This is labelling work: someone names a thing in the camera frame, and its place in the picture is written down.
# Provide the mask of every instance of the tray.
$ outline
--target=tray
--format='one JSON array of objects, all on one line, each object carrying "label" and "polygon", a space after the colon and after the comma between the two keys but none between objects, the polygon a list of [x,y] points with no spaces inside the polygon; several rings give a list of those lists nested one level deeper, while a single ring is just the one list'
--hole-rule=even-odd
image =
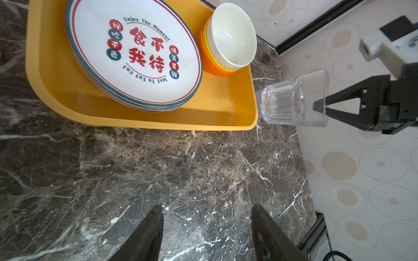
[{"label": "tray", "polygon": [[[195,38],[213,10],[200,0],[166,0]],[[114,101],[83,73],[65,29],[65,0],[30,0],[26,73],[39,98],[58,114],[92,126],[249,130],[257,122],[250,66],[228,77],[203,73],[193,98],[169,112],[145,112]]]}]

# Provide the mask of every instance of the countertop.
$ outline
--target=countertop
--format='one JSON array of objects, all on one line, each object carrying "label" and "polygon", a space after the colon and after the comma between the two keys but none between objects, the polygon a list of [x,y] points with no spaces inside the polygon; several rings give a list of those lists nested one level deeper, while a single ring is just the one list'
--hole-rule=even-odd
[{"label": "countertop", "polygon": [[[254,260],[261,204],[297,244],[315,223],[293,126],[245,132],[90,127],[51,111],[25,75],[26,0],[0,1],[0,260],[106,260],[155,205],[160,260]],[[255,90],[281,81],[258,40]]]}]

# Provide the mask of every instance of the glass cup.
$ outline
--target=glass cup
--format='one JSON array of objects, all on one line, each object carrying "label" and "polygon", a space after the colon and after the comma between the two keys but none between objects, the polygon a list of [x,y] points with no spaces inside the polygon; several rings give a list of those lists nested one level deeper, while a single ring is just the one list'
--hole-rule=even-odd
[{"label": "glass cup", "polygon": [[260,92],[259,106],[266,122],[326,127],[328,81],[325,69],[269,85]]}]

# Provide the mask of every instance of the patterned wall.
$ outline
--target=patterned wall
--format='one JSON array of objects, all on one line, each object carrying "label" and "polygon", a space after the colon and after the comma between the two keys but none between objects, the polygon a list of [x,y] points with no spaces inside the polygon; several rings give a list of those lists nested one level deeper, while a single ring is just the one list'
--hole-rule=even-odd
[{"label": "patterned wall", "polygon": [[207,0],[214,6],[230,2],[250,17],[258,36],[273,46],[315,20],[341,0]]},{"label": "patterned wall", "polygon": [[[285,79],[326,68],[329,94],[373,75],[359,39],[406,15],[418,21],[414,0],[367,0],[280,56]],[[332,106],[358,112],[359,101]],[[334,119],[298,128],[312,198],[334,250],[355,261],[418,260],[418,128],[394,136],[364,132]]]}]

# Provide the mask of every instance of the stack of bowls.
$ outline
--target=stack of bowls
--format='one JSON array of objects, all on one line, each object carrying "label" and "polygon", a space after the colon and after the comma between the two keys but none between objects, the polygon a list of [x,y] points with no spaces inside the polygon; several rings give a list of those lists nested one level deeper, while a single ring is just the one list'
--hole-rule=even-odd
[{"label": "stack of bowls", "polygon": [[161,0],[69,0],[66,28],[83,72],[126,106],[171,111],[200,85],[197,43]]},{"label": "stack of bowls", "polygon": [[257,51],[257,36],[251,19],[239,6],[219,5],[203,26],[198,44],[203,70],[228,76],[249,65]]}]

